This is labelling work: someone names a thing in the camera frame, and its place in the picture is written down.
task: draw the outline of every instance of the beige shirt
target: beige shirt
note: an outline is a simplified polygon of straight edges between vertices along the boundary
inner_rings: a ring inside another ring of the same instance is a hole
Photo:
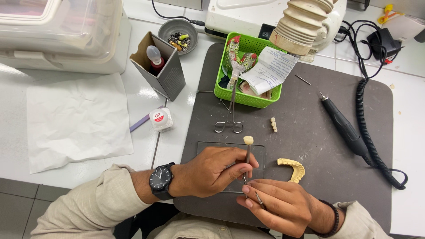
[[[126,165],[112,165],[99,178],[75,187],[52,204],[31,232],[33,239],[113,239],[114,227],[149,207],[140,200]],[[346,210],[331,239],[388,239],[357,201],[336,203]],[[271,239],[256,227],[179,213],[149,234],[149,239]]]

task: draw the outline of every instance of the green plastic basket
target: green plastic basket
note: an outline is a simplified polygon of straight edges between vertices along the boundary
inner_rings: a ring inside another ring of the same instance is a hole
[[[269,40],[261,39],[258,37],[252,37],[252,36],[240,34],[237,32],[230,32],[229,35],[227,36],[226,43],[232,37],[236,37],[239,35],[241,36],[239,38],[239,53],[238,53],[238,56],[240,58],[242,58],[243,54],[245,54],[246,52],[256,53],[257,56],[259,56],[261,51],[266,46],[269,46],[271,48],[287,53],[286,51],[275,46]],[[221,78],[224,76],[223,68],[221,66],[223,65],[225,52],[226,52],[226,47],[223,49],[223,55],[221,56],[220,68],[218,69],[217,79],[215,81],[214,94],[220,99],[230,101],[230,98],[232,97],[232,91],[228,89],[224,89],[218,85],[218,83],[221,81]],[[227,74],[232,75],[232,71],[229,70]],[[237,85],[239,85],[241,81],[242,79],[239,78]],[[281,90],[282,90],[282,84],[274,87],[272,89],[271,99],[267,100],[260,97],[244,94],[239,89],[236,88],[235,102],[239,104],[243,104],[243,105],[257,107],[257,108],[266,108],[268,105],[270,105],[273,102],[276,102],[280,98]]]

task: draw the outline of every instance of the white cap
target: white cap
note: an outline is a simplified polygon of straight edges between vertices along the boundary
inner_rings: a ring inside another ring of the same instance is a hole
[[[149,113],[150,122],[153,125],[162,126],[168,121],[168,114],[162,109],[155,109]]]
[[[146,55],[155,65],[161,64],[161,53],[156,46],[148,46],[146,48]]]

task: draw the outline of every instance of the wrist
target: wrist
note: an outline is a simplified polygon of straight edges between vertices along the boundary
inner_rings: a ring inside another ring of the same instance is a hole
[[[153,173],[153,169],[146,171],[138,171],[130,173],[131,180],[133,181],[134,189],[140,200],[146,204],[152,204],[159,201],[159,199],[152,194],[149,185],[149,177]]]
[[[332,229],[335,226],[335,212],[334,210],[329,207],[328,205],[320,202],[313,196],[311,196],[311,202],[312,202],[312,221],[309,223],[308,227],[313,229],[317,233],[327,234],[332,231]],[[339,224],[338,229],[336,231],[339,231],[341,228],[343,222],[344,222],[344,212],[338,209],[339,213]]]
[[[171,172],[174,177],[168,186],[168,193],[173,197],[188,196],[187,180],[186,180],[186,166],[176,164],[171,166]]]

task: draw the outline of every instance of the black wristwatch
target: black wristwatch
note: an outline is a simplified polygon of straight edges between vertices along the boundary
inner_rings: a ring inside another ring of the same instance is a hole
[[[175,198],[168,193],[168,186],[174,178],[171,172],[171,166],[173,165],[175,165],[175,163],[171,162],[166,165],[158,166],[149,177],[149,185],[152,189],[152,194],[163,201]]]

